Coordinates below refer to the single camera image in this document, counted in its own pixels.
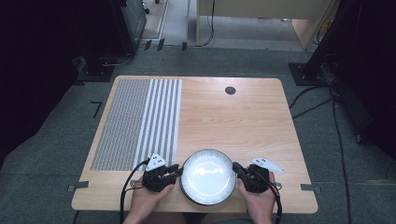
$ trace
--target white plate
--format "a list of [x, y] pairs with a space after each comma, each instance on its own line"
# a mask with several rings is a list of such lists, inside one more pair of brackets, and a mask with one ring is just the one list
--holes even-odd
[[227, 199], [236, 183], [233, 162], [223, 153], [205, 149], [184, 162], [180, 186], [193, 202], [213, 205]]

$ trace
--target black cable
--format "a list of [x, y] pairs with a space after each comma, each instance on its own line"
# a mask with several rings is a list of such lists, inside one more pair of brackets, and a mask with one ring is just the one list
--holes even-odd
[[344, 183], [345, 183], [345, 187], [346, 187], [347, 223], [351, 224], [352, 223], [352, 219], [351, 219], [351, 215], [350, 215], [349, 185], [348, 185], [348, 182], [347, 182], [347, 171], [346, 171], [346, 164], [345, 164], [345, 159], [344, 159], [344, 146], [343, 146], [343, 142], [342, 142], [342, 139], [341, 139], [340, 129], [338, 127], [337, 117], [336, 117], [336, 113], [335, 113], [335, 101], [336, 101], [336, 98], [333, 97], [333, 100], [332, 100], [332, 116], [334, 118], [335, 130], [337, 131], [338, 142], [340, 143], [340, 149], [341, 149], [341, 163], [342, 163], [342, 167], [343, 167]]
[[274, 193], [275, 201], [277, 205], [275, 224], [279, 224], [280, 220], [282, 219], [282, 203], [280, 202], [279, 190], [276, 187], [273, 188], [273, 184], [268, 182], [262, 175], [260, 175], [259, 172], [255, 170], [251, 170], [251, 171], [259, 178], [261, 178], [267, 184], [268, 188]]
[[305, 93], [308, 92], [308, 91], [312, 91], [312, 90], [315, 90], [315, 89], [321, 88], [321, 87], [326, 87], [326, 86], [315, 86], [315, 87], [310, 87], [310, 88], [307, 88], [307, 89], [301, 91], [301, 92], [294, 98], [294, 101], [293, 101], [293, 103], [290, 104], [289, 109], [291, 109], [291, 108], [295, 105], [295, 103], [297, 102], [298, 98], [300, 98], [300, 96], [302, 96], [303, 94], [305, 94]]
[[214, 14], [215, 14], [215, 4], [216, 4], [216, 0], [213, 0], [213, 5], [212, 5], [212, 21], [211, 21], [211, 24], [209, 24], [209, 25], [210, 25], [210, 30], [211, 30], [211, 32], [210, 32], [210, 37], [207, 39], [206, 43], [204, 43], [203, 45], [197, 45], [197, 47], [204, 47], [204, 46], [208, 45], [210, 42], [212, 42], [212, 40], [213, 40], [213, 38], [214, 38], [215, 29], [214, 29], [214, 27], [213, 27], [213, 17], [214, 17]]
[[324, 102], [322, 102], [322, 103], [320, 103], [320, 104], [318, 104], [318, 105], [315, 105], [315, 106], [313, 106], [313, 107], [311, 107], [311, 108], [309, 108], [309, 109], [307, 109], [307, 110], [301, 112], [300, 114], [297, 114], [297, 115], [293, 116], [292, 118], [293, 118], [293, 119], [297, 119], [298, 117], [300, 117], [300, 116], [306, 114], [307, 112], [309, 112], [309, 111], [311, 111], [311, 110], [314, 110], [314, 109], [320, 107], [321, 105], [325, 105], [325, 104], [329, 103], [332, 99], [333, 99], [333, 98], [330, 98], [330, 99], [328, 99], [328, 100], [326, 100], [326, 101], [324, 101]]
[[124, 217], [123, 217], [123, 213], [124, 213], [123, 208], [124, 208], [125, 194], [129, 190], [129, 189], [126, 190], [126, 187], [128, 186], [128, 183], [131, 180], [132, 176], [134, 175], [134, 172], [136, 172], [137, 169], [139, 169], [140, 166], [147, 165], [147, 164], [149, 164], [149, 159], [145, 160], [145, 161], [142, 161], [139, 164], [137, 164], [136, 167], [132, 170], [131, 174], [128, 176], [128, 178], [125, 181], [124, 187], [122, 188], [121, 197], [120, 197], [120, 224], [123, 223], [123, 219], [124, 219]]
[[128, 63], [129, 61], [131, 61], [131, 59], [132, 59], [133, 57], [134, 57], [134, 55], [131, 54], [131, 55], [129, 56], [129, 58], [128, 58], [125, 62], [123, 62], [123, 63], [102, 63], [102, 66], [108, 67], [108, 66], [121, 66], [121, 65], [125, 65], [126, 63]]
[[79, 211], [77, 211], [76, 214], [75, 214], [75, 218], [73, 219], [73, 224], [76, 224], [78, 213], [79, 213]]

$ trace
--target black equipment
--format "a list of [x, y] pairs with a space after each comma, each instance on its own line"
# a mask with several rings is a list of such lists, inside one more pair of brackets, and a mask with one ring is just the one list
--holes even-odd
[[270, 189], [275, 196], [277, 212], [275, 224], [279, 224], [282, 219], [282, 203], [280, 202], [280, 194], [275, 183], [269, 180], [268, 169], [262, 168], [256, 164], [250, 164], [248, 168], [244, 168], [238, 162], [233, 162], [233, 171], [238, 178], [244, 182], [245, 189], [252, 193], [263, 193]]

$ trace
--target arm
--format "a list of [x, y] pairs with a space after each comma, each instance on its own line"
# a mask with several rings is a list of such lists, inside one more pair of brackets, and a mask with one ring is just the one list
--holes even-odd
[[175, 185], [168, 185], [161, 192], [151, 192], [146, 188], [142, 188], [142, 178], [135, 182], [134, 193], [132, 195], [131, 209], [123, 224], [141, 224], [151, 214], [161, 199], [168, 195]]
[[[275, 183], [274, 173], [269, 173], [271, 183]], [[251, 193], [246, 191], [244, 182], [237, 180], [237, 188], [247, 203], [247, 212], [255, 224], [271, 224], [271, 216], [275, 205], [275, 195], [268, 189], [263, 193]]]

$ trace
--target floor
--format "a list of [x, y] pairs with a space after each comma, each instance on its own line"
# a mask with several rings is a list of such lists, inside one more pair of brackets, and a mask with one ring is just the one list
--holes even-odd
[[[165, 45], [196, 46], [196, 0], [145, 0], [150, 13], [143, 33], [143, 43], [158, 43], [164, 38]], [[211, 18], [201, 17], [200, 43], [203, 45], [211, 34]], [[207, 48], [269, 49], [302, 51], [290, 20], [265, 18], [214, 17], [213, 40]], [[307, 51], [315, 51], [311, 44]]]

